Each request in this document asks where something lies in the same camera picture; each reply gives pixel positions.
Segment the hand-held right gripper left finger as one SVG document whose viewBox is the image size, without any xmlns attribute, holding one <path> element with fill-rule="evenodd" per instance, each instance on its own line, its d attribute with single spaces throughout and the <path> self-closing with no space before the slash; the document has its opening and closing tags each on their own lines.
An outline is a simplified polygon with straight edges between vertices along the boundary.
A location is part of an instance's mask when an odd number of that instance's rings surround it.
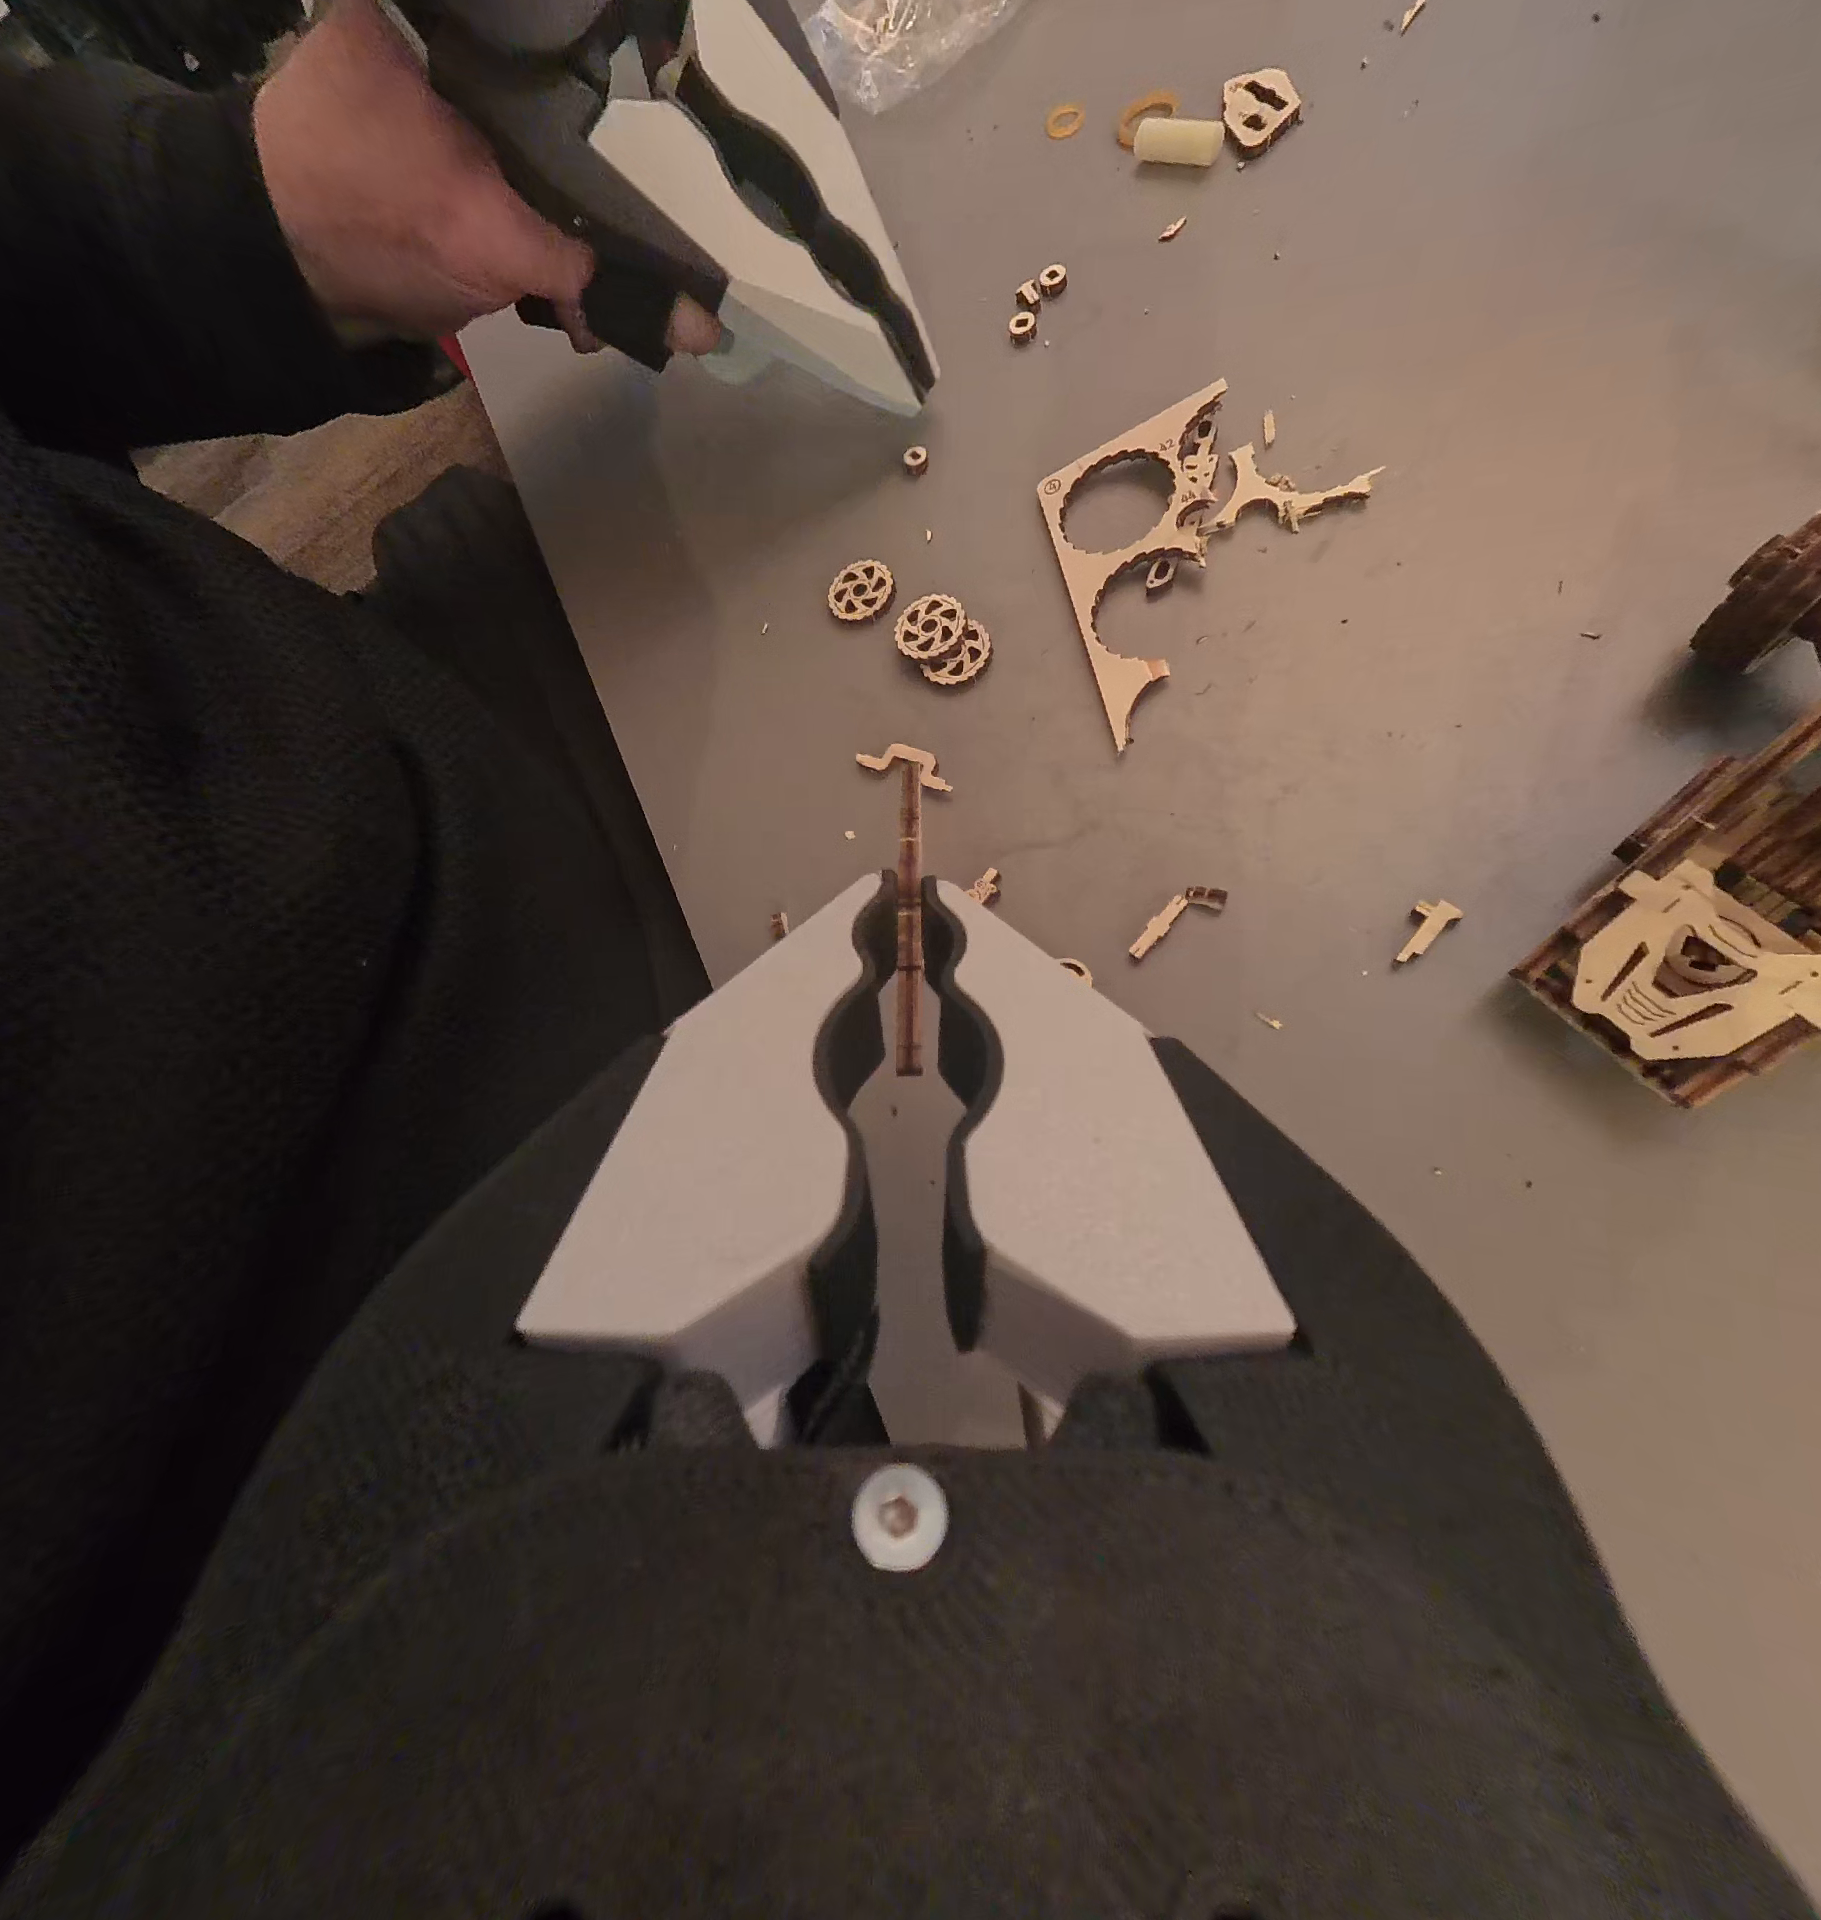
<svg viewBox="0 0 1821 1920">
<path fill-rule="evenodd" d="M 515 1333 L 716 1373 L 765 1443 L 865 1398 L 876 1225 L 851 1108 L 885 1062 L 897 878 L 868 873 L 663 1035 Z"/>
</svg>

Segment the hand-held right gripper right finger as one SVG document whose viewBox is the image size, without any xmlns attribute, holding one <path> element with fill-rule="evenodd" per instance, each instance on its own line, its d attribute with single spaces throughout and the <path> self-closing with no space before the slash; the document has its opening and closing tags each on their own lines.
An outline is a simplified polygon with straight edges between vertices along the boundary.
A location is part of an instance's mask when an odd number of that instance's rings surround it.
<svg viewBox="0 0 1821 1920">
<path fill-rule="evenodd" d="M 1090 1375 L 1297 1330 L 1154 1036 L 949 880 L 923 880 L 954 1343 L 1065 1406 Z"/>
</svg>

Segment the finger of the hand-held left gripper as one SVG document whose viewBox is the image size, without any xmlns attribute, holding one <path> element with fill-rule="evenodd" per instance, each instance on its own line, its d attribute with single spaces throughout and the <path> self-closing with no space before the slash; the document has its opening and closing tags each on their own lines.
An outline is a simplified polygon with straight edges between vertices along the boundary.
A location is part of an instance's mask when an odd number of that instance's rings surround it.
<svg viewBox="0 0 1821 1920">
<path fill-rule="evenodd" d="M 929 395 L 934 347 L 790 8 L 689 3 L 680 102 L 749 207 L 729 244 L 723 320 L 851 395 Z"/>
<path fill-rule="evenodd" d="M 721 160 L 678 104 L 614 100 L 588 147 L 638 185 L 677 234 L 721 267 L 719 347 L 707 371 L 744 383 L 781 361 L 880 412 L 913 417 L 928 387 L 868 305 L 837 290 L 801 239 L 744 202 Z"/>
</svg>

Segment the wooden parts sheet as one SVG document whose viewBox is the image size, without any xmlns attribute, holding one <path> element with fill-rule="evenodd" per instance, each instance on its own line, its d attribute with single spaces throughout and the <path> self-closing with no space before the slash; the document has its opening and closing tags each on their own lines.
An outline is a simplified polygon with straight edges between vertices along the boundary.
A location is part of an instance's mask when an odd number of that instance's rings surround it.
<svg viewBox="0 0 1821 1920">
<path fill-rule="evenodd" d="M 1099 633 L 1099 610 L 1112 587 L 1132 572 L 1154 572 L 1207 563 L 1214 535 L 1229 532 L 1246 512 L 1269 510 L 1288 532 L 1330 507 L 1351 505 L 1373 495 L 1377 469 L 1322 491 L 1300 491 L 1261 472 L 1252 443 L 1229 449 L 1232 491 L 1217 497 L 1217 417 L 1227 394 L 1224 379 L 1182 395 L 1121 434 L 1041 478 L 1037 499 L 1078 631 L 1092 670 L 1099 704 L 1113 749 L 1131 743 L 1131 721 L 1139 697 L 1170 675 L 1166 659 L 1126 658 Z M 1080 489 L 1112 466 L 1154 465 L 1167 480 L 1167 499 L 1151 528 L 1113 547 L 1086 547 L 1066 532 L 1066 510 Z"/>
</svg>

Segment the person's left forearm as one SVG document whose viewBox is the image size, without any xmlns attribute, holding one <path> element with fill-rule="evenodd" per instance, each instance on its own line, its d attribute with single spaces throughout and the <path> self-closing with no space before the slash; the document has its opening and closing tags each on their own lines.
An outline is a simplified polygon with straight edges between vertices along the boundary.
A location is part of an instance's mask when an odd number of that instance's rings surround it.
<svg viewBox="0 0 1821 1920">
<path fill-rule="evenodd" d="M 0 406 L 35 443 L 291 434 L 359 394 L 274 213 L 252 100 L 0 60 Z"/>
</svg>

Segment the wooden model buggy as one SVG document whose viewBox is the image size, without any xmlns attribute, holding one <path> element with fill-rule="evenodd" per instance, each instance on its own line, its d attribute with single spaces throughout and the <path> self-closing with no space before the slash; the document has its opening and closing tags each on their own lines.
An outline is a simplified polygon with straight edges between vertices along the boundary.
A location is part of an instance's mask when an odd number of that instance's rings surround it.
<svg viewBox="0 0 1821 1920">
<path fill-rule="evenodd" d="M 1740 675 L 1790 640 L 1821 668 L 1821 510 L 1730 572 L 1689 653 Z M 1821 1035 L 1821 701 L 1700 766 L 1613 854 L 1512 968 L 1537 1002 L 1681 1110 Z"/>
</svg>

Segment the person's left hand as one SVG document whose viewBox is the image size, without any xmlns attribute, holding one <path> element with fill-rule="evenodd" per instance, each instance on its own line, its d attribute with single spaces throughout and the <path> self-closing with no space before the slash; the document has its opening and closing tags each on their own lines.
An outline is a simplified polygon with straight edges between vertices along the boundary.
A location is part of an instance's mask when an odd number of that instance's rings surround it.
<svg viewBox="0 0 1821 1920">
<path fill-rule="evenodd" d="M 353 332 L 436 341 L 545 300 L 569 345 L 595 257 L 498 170 L 378 3 L 328 3 L 256 92 L 252 132 L 284 242 L 321 311 Z"/>
</svg>

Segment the clear plastic bag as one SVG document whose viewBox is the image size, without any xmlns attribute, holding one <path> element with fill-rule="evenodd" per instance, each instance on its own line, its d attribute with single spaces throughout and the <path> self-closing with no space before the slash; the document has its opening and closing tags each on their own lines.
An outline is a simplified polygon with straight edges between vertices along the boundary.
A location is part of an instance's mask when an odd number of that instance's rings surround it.
<svg viewBox="0 0 1821 1920">
<path fill-rule="evenodd" d="M 839 104 L 879 115 L 945 77 L 1024 2 L 799 2 L 803 35 Z"/>
</svg>

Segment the small wooden offcut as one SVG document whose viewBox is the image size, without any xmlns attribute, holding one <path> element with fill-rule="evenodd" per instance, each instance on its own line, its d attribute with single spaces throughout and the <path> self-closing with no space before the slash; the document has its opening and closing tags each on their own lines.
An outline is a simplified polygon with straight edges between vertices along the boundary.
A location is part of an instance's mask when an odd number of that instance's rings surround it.
<svg viewBox="0 0 1821 1920">
<path fill-rule="evenodd" d="M 1219 915 L 1227 909 L 1227 903 L 1229 892 L 1226 886 L 1186 884 L 1180 894 L 1172 895 L 1128 942 L 1128 959 L 1135 964 L 1145 959 L 1154 950 L 1154 947 L 1159 947 L 1167 938 L 1173 925 L 1184 918 L 1184 912 L 1207 911 L 1212 915 Z"/>
</svg>

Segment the slotted oval wooden plate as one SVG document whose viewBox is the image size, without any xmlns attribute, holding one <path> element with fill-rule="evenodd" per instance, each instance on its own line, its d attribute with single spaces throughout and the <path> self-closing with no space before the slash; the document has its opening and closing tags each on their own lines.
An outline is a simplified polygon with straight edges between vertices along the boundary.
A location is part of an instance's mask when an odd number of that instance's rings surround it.
<svg viewBox="0 0 1821 1920">
<path fill-rule="evenodd" d="M 1229 144 L 1241 157 L 1259 157 L 1305 112 L 1303 95 L 1280 67 L 1234 74 L 1221 93 Z"/>
</svg>

